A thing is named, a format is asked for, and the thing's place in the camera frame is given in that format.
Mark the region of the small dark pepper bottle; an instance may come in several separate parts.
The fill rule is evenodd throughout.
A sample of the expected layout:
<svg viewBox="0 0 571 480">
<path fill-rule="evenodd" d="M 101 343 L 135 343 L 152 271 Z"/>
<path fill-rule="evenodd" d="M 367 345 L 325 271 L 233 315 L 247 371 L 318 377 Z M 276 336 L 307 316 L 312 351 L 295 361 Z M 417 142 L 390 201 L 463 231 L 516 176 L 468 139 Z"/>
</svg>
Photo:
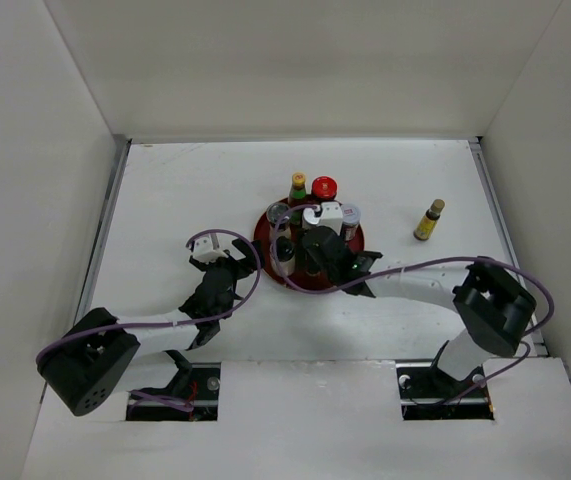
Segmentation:
<svg viewBox="0 0 571 480">
<path fill-rule="evenodd" d="M 305 254 L 305 274 L 308 277 L 318 277 L 321 274 L 321 267 L 310 253 Z"/>
</svg>

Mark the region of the white tall canister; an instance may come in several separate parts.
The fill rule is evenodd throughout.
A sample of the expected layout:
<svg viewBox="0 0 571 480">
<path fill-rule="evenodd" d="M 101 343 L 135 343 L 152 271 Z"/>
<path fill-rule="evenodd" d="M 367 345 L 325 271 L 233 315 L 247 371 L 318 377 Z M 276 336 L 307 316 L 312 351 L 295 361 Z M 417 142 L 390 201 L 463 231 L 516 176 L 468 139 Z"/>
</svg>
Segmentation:
<svg viewBox="0 0 571 480">
<path fill-rule="evenodd" d="M 306 230 L 318 227 L 321 220 L 322 208 L 312 205 L 302 210 L 302 227 Z"/>
</svg>

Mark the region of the glass shaker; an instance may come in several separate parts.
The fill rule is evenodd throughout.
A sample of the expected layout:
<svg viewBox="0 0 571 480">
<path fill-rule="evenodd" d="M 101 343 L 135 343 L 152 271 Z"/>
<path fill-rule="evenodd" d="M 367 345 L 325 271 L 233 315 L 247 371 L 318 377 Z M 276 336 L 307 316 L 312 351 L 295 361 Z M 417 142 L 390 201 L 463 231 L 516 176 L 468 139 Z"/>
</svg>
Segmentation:
<svg viewBox="0 0 571 480">
<path fill-rule="evenodd" d="M 279 237 L 291 237 L 288 209 L 289 206 L 285 202 L 275 202 L 267 208 L 266 219 L 269 224 L 269 241 L 274 241 Z"/>
<path fill-rule="evenodd" d="M 270 254 L 270 264 L 279 278 L 290 277 L 296 269 L 295 245 L 287 237 L 276 239 L 275 252 Z"/>
</svg>

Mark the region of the grey lid spice jar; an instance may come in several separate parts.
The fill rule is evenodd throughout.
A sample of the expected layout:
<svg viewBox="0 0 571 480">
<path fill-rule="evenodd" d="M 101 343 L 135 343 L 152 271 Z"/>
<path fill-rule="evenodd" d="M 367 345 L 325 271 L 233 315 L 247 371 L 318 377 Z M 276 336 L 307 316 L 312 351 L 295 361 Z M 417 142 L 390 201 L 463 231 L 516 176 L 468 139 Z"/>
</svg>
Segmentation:
<svg viewBox="0 0 571 480">
<path fill-rule="evenodd" d="M 344 241 L 350 242 L 356 238 L 360 226 L 361 211 L 355 204 L 351 203 L 342 203 L 341 211 L 343 217 L 340 235 Z"/>
</svg>

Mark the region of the green label sauce bottle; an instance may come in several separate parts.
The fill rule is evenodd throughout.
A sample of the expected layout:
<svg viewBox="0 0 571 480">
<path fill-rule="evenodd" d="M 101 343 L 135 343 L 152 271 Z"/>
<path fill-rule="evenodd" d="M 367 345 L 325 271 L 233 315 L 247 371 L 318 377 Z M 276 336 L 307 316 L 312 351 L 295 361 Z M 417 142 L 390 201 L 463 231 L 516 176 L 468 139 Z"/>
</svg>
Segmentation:
<svg viewBox="0 0 571 480">
<path fill-rule="evenodd" d="M 291 177 L 291 186 L 287 204 L 290 209 L 305 205 L 307 200 L 306 175 L 302 172 L 295 172 Z M 290 215 L 290 229 L 295 235 L 302 228 L 303 210 L 295 210 Z"/>
</svg>

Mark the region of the red lid sauce jar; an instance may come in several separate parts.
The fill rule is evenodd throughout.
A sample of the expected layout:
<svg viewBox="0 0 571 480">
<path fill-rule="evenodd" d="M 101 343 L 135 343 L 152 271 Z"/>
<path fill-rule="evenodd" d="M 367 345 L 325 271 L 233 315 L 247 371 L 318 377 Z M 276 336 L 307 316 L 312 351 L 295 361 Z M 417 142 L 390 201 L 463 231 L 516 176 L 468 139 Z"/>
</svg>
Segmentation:
<svg viewBox="0 0 571 480">
<path fill-rule="evenodd" d="M 333 202 L 338 193 L 338 184 L 330 176 L 319 176 L 312 181 L 310 198 L 313 204 Z"/>
</svg>

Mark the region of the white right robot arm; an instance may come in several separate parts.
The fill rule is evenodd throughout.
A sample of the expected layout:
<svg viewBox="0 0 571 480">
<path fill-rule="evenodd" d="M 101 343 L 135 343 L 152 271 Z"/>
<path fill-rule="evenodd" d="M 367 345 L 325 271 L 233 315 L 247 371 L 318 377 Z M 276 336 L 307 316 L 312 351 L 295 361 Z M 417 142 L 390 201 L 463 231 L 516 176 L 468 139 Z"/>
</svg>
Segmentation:
<svg viewBox="0 0 571 480">
<path fill-rule="evenodd" d="M 429 384 L 448 396 L 493 356 L 515 355 L 536 309 L 536 300 L 502 264 L 485 257 L 443 259 L 418 266 L 371 268 L 384 256 L 353 252 L 334 230 L 315 227 L 301 248 L 331 285 L 369 298 L 404 298 L 455 312 L 464 330 L 439 350 L 429 370 Z"/>
</svg>

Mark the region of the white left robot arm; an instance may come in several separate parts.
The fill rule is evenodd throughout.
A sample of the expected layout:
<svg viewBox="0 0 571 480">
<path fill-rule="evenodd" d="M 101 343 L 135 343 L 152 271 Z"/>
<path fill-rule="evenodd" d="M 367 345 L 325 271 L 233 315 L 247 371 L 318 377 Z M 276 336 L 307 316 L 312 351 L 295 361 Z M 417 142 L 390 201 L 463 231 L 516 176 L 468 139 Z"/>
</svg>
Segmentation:
<svg viewBox="0 0 571 480">
<path fill-rule="evenodd" d="M 258 279 L 265 266 L 260 241 L 236 236 L 232 245 L 242 256 L 235 258 L 219 248 L 217 235 L 191 240 L 189 262 L 203 277 L 177 309 L 126 319 L 97 307 L 38 353 L 38 373 L 73 415 L 87 415 L 122 391 L 132 409 L 152 403 L 186 416 L 196 410 L 201 388 L 184 354 L 219 333 L 248 300 L 236 292 L 239 281 Z"/>
</svg>

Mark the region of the red round tray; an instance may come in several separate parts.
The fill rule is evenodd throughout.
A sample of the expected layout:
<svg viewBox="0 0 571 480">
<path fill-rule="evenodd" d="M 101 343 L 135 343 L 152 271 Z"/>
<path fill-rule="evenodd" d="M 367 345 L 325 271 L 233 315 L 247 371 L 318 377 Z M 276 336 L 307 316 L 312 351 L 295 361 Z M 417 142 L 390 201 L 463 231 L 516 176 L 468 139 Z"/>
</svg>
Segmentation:
<svg viewBox="0 0 571 480">
<path fill-rule="evenodd" d="M 301 207 L 301 209 L 303 210 L 308 206 L 312 205 L 304 205 Z M 292 212 L 293 211 L 289 208 L 287 214 L 291 215 Z M 276 239 L 274 241 L 269 241 L 269 224 L 266 219 L 266 212 L 260 217 L 254 229 L 254 240 L 258 239 L 262 242 L 262 252 L 268 258 L 268 263 L 265 267 L 267 275 L 277 283 L 296 290 L 321 292 L 340 286 L 331 285 L 324 275 L 319 275 L 318 277 L 308 277 L 305 274 L 305 261 L 303 258 L 302 249 L 300 247 L 300 240 L 306 231 L 307 230 L 302 227 L 297 234 L 293 235 L 290 229 L 291 237 L 289 239 L 291 239 L 295 245 L 296 269 L 290 277 L 279 278 L 274 274 L 270 264 L 270 254 L 275 252 Z M 358 228 L 356 238 L 350 242 L 345 241 L 345 243 L 355 253 L 355 261 L 351 271 L 349 272 L 347 281 L 350 282 L 365 276 L 365 274 L 369 272 L 374 263 L 374 260 L 377 257 L 373 253 L 368 252 L 364 249 L 364 234 L 361 226 Z"/>
</svg>

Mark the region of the yellow label oil bottle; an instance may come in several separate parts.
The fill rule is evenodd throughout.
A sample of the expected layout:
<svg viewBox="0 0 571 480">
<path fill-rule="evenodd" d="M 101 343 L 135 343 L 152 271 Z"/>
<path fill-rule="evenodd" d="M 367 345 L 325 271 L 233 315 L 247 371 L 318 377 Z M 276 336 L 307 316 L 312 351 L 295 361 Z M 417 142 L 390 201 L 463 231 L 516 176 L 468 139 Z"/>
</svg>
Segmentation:
<svg viewBox="0 0 571 480">
<path fill-rule="evenodd" d="M 430 239 L 444 208 L 445 202 L 442 199 L 435 199 L 431 203 L 413 231 L 415 239 L 419 241 L 427 241 Z"/>
</svg>

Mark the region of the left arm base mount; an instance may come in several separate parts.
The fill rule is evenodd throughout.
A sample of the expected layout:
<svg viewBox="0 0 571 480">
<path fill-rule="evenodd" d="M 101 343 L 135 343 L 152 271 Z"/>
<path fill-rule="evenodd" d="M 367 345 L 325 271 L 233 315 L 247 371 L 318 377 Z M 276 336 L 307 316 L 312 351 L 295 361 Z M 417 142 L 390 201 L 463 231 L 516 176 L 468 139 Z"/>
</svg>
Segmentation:
<svg viewBox="0 0 571 480">
<path fill-rule="evenodd" d="M 164 368 L 158 386 L 145 380 L 129 394 L 125 420 L 130 422 L 214 422 L 218 419 L 221 364 L 192 363 L 169 350 L 145 357 L 152 372 Z"/>
</svg>

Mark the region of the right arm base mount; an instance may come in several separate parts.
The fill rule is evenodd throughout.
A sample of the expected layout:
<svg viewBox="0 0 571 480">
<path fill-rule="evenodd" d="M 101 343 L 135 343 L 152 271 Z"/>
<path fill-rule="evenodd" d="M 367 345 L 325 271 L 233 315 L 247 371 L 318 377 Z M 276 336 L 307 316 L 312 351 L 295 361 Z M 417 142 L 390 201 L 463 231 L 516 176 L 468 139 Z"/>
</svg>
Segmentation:
<svg viewBox="0 0 571 480">
<path fill-rule="evenodd" d="M 425 362 L 398 363 L 396 376 L 406 421 L 494 419 L 482 366 L 458 381 Z"/>
</svg>

